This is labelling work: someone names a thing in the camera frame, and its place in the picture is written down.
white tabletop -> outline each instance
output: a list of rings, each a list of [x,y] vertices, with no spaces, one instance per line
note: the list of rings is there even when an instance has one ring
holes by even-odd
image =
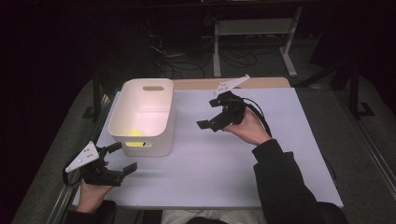
[[[295,89],[235,89],[233,93],[262,108],[273,137],[284,151],[294,152],[304,182],[317,200],[342,207]],[[143,209],[261,208],[253,172],[254,146],[231,133],[201,130],[196,124],[221,111],[221,106],[210,106],[214,98],[211,90],[175,91],[177,123],[171,153],[163,158],[127,157],[121,149],[107,154],[108,169],[121,171],[137,161],[137,171],[106,198],[120,206]],[[115,142],[107,131],[114,105],[97,142],[99,147]]]

human hand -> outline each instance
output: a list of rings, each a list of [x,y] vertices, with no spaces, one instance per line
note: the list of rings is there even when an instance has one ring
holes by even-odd
[[[265,131],[260,119],[249,108],[245,109],[245,116],[240,124],[230,124],[223,131],[233,133],[245,142],[255,146],[272,139]]]
[[[106,194],[111,191],[114,186],[96,186],[85,183],[81,180],[80,196],[77,211],[81,213],[96,213],[96,210],[102,204]]]

black cable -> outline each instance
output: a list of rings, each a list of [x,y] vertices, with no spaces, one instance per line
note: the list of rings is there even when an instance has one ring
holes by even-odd
[[[232,61],[232,62],[234,62],[234,63],[241,64],[241,65],[243,65],[243,66],[245,66],[245,67],[249,67],[249,66],[254,65],[254,64],[257,63],[257,58],[256,58],[256,56],[253,55],[253,54],[251,54],[251,53],[250,53],[250,54],[249,54],[249,53],[246,54],[244,51],[239,50],[239,51],[241,51],[242,53],[245,54],[245,55],[240,55],[240,54],[238,54],[238,53],[236,52],[236,50],[233,50],[233,49],[227,49],[227,51],[235,58],[235,60],[229,58],[228,56],[225,56],[224,53],[220,53],[220,56],[225,57],[226,60]],[[253,62],[250,61],[250,59],[248,58],[248,56],[253,57]]]
[[[209,48],[209,47],[213,47],[213,46],[214,46],[214,44],[215,44],[215,37],[214,37],[214,36],[210,36],[209,38],[210,38],[210,40],[209,40],[207,43],[204,43],[204,44],[203,44],[202,49],[206,49],[206,48]]]
[[[190,63],[198,60],[198,57],[195,55],[195,53],[186,53],[180,56],[165,56],[165,60],[168,63]]]
[[[267,121],[265,120],[264,114],[260,114],[260,112],[257,110],[257,108],[254,107],[253,105],[247,104],[247,108],[249,108],[251,111],[253,111],[254,114],[256,114],[256,116],[260,119],[260,122],[264,126],[265,131],[267,131],[267,133],[272,137],[270,126],[268,125]]]
[[[176,73],[175,68],[174,68],[172,65],[170,65],[169,63],[163,63],[163,71],[165,72],[165,73],[164,73],[164,76],[165,76],[165,77],[167,77],[166,66],[168,66],[168,67],[170,67],[170,68],[172,69],[172,76],[170,76],[170,79],[173,79],[174,76],[175,76],[175,73]]]
[[[239,51],[241,51],[242,53],[244,53],[245,55],[243,55],[243,56],[241,56],[241,55],[238,55],[237,57],[235,57],[235,58],[237,58],[237,59],[239,59],[239,58],[245,58],[245,57],[247,57],[248,55],[253,55],[253,52],[254,52],[254,50],[256,49],[256,48],[253,48],[253,49],[251,49],[250,51],[248,51],[248,52],[244,52],[244,51],[242,51],[240,48],[244,48],[245,47],[245,45],[243,44],[243,41],[240,41],[240,44],[239,44],[240,46],[238,47],[238,49],[236,49],[236,47],[233,47],[231,44],[229,44],[229,47],[233,47],[235,50],[239,50]]]
[[[160,69],[161,69],[161,74],[163,74],[163,77],[168,78],[168,75],[166,74],[165,66],[163,64],[161,64]]]
[[[78,181],[76,181],[75,183],[70,183],[69,182],[69,174],[66,172],[66,168],[70,165],[70,163],[72,163],[72,161],[78,156],[80,152],[76,153],[75,155],[73,155],[66,163],[66,165],[64,166],[64,168],[62,169],[62,178],[64,180],[64,184],[67,187],[75,187],[79,181],[81,180],[81,176],[78,178]]]
[[[209,64],[211,61],[212,56],[210,55],[206,62],[203,65],[200,65],[198,63],[191,63],[193,60],[187,60],[187,61],[178,61],[178,62],[169,62],[169,60],[165,60],[163,63],[166,64],[167,66],[171,67],[173,70],[179,69],[183,71],[196,71],[196,70],[201,70],[202,71],[202,78],[205,78],[205,67]],[[188,64],[194,66],[194,68],[184,68],[181,66],[176,66],[175,64]]]
[[[249,64],[240,63],[240,62],[238,62],[237,60],[231,59],[231,58],[225,56],[225,54],[220,53],[220,52],[219,52],[219,56],[221,57],[221,59],[222,59],[224,62],[226,62],[228,65],[230,65],[230,66],[232,66],[232,67],[236,67],[236,68],[247,68],[247,67],[250,66]],[[231,62],[233,62],[233,63],[240,64],[240,66],[235,65],[235,64],[232,64],[232,63],[230,63],[229,61],[231,61]]]
[[[272,49],[270,49],[270,50],[268,50],[268,51],[266,51],[266,52],[263,52],[263,53],[254,53],[254,55],[259,56],[259,55],[270,54],[270,53],[272,53],[272,52],[274,52],[274,51],[276,51],[276,50],[277,50],[277,47],[273,47]]]
[[[264,113],[262,113],[262,108],[256,102],[254,102],[254,101],[252,101],[252,100],[250,100],[248,98],[242,98],[242,100],[247,100],[247,101],[250,101],[251,103],[253,103],[260,110],[260,113],[264,117]]]
[[[142,210],[137,211],[136,217],[134,218],[134,224],[137,224],[137,221],[140,218],[140,215],[142,214]]]
[[[172,65],[169,64],[169,63],[167,63],[166,65],[172,69],[172,76],[169,77],[170,79],[174,79],[174,78],[175,78],[175,74],[178,74],[178,75],[180,76],[181,79],[184,78],[183,75],[181,74],[181,72],[175,70],[175,67],[174,67],[174,66],[172,66]]]

dark background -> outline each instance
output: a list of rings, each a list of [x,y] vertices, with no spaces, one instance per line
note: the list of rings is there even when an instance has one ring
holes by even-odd
[[[159,71],[158,55],[148,48],[151,40],[145,13],[103,16],[75,10],[73,1],[64,0],[0,4],[1,127],[5,143],[1,161],[6,168],[1,175],[0,221],[9,223],[70,105],[92,74],[105,74],[100,76],[104,89],[112,92],[125,80],[156,77]],[[353,52],[361,74],[375,84],[395,112],[394,4],[360,1],[335,9],[311,7],[301,17],[299,33],[322,33],[312,62],[330,66]],[[196,14],[191,18],[188,14],[178,26],[199,23]],[[169,21],[157,18],[162,22],[156,23],[158,32],[175,31],[175,20],[162,16]],[[190,32],[191,41],[197,41],[197,35],[205,30],[201,28]]]

plastic bin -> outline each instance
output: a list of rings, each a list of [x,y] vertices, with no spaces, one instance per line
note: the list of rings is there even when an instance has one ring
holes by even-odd
[[[173,81],[139,78],[122,86],[108,132],[127,156],[163,157],[170,153],[177,109],[172,105]]]

